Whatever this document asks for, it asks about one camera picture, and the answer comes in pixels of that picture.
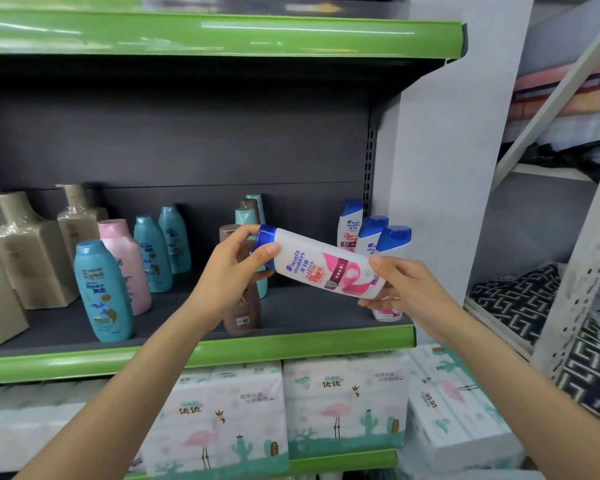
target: forearm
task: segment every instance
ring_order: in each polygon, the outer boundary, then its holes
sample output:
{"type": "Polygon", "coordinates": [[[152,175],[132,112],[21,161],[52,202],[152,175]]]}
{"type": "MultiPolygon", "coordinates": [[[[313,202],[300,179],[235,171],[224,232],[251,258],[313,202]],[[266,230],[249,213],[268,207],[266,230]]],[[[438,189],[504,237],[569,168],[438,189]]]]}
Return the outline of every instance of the forearm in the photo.
{"type": "Polygon", "coordinates": [[[204,335],[190,308],[177,310],[17,480],[121,479],[204,335]]]}
{"type": "Polygon", "coordinates": [[[461,326],[447,343],[547,479],[600,479],[600,422],[496,334],[460,313],[454,322],[461,326]]]}

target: hand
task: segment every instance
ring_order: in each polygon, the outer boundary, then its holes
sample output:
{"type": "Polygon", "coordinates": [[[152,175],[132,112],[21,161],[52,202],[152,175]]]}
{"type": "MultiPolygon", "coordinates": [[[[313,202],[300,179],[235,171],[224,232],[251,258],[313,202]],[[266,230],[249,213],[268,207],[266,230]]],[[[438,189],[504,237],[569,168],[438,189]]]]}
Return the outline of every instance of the hand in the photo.
{"type": "Polygon", "coordinates": [[[361,299],[358,304],[371,310],[400,310],[445,344],[464,320],[473,322],[423,262],[373,255],[369,265],[387,283],[376,298],[361,299]]]}
{"type": "Polygon", "coordinates": [[[270,269],[257,270],[280,252],[278,244],[265,244],[249,256],[253,241],[247,238],[256,235],[259,229],[258,225],[242,225],[218,244],[187,299],[185,305],[204,321],[206,332],[215,329],[226,309],[240,298],[249,282],[263,280],[274,273],[270,269]]]}

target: geometric pattern bedding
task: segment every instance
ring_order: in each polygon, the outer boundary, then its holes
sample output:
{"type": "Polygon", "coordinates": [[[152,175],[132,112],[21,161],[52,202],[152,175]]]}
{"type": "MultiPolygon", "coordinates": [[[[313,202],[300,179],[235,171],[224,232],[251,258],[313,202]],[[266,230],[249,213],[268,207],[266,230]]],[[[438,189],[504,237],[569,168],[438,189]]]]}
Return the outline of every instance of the geometric pattern bedding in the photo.
{"type": "MultiPolygon", "coordinates": [[[[469,297],[522,339],[534,345],[560,286],[558,265],[473,287],[469,297]]],[[[565,362],[557,386],[600,418],[600,327],[588,316],[565,362]]]]}

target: light teal bottle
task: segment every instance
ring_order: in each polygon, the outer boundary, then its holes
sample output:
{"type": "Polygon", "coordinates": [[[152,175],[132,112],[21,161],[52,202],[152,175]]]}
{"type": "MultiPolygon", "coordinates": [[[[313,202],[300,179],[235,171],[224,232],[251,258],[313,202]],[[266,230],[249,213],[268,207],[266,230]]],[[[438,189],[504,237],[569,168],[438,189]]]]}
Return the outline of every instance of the light teal bottle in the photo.
{"type": "Polygon", "coordinates": [[[120,266],[99,239],[79,242],[73,263],[89,322],[101,342],[126,340],[134,333],[134,313],[120,266]]]}
{"type": "MultiPolygon", "coordinates": [[[[235,223],[236,224],[258,224],[256,220],[256,211],[254,209],[235,209],[235,223]]],[[[255,236],[251,236],[249,239],[254,241],[255,236]]],[[[258,268],[258,271],[264,271],[266,268],[264,266],[258,268]]],[[[260,299],[264,298],[267,295],[267,289],[269,287],[267,283],[267,279],[259,280],[258,285],[258,295],[260,295],[260,299]]]]}
{"type": "Polygon", "coordinates": [[[164,293],[173,286],[171,259],[162,229],[151,216],[136,217],[134,239],[140,244],[142,264],[151,293],[164,293]]]}
{"type": "Polygon", "coordinates": [[[247,198],[254,198],[258,201],[258,213],[260,214],[260,224],[266,225],[267,222],[264,220],[264,208],[262,206],[262,195],[261,194],[247,195],[247,198]]]}
{"type": "Polygon", "coordinates": [[[186,273],[191,269],[191,252],[189,238],[184,219],[175,205],[167,205],[160,211],[158,224],[167,241],[171,272],[173,274],[186,273]]]}

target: person's left hand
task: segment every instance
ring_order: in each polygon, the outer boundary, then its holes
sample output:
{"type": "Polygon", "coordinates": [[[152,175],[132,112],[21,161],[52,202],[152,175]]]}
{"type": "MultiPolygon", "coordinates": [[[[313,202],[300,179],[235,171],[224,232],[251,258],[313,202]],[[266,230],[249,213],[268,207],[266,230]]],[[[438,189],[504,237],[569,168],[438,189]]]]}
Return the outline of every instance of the person's left hand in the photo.
{"type": "Polygon", "coordinates": [[[263,280],[274,273],[271,269],[258,271],[258,268],[280,252],[278,244],[265,244],[248,256],[253,241],[247,238],[256,235],[259,229],[258,225],[242,225],[218,244],[187,299],[185,306],[190,306],[196,318],[204,322],[205,332],[215,329],[224,311],[240,298],[249,282],[263,280]]]}

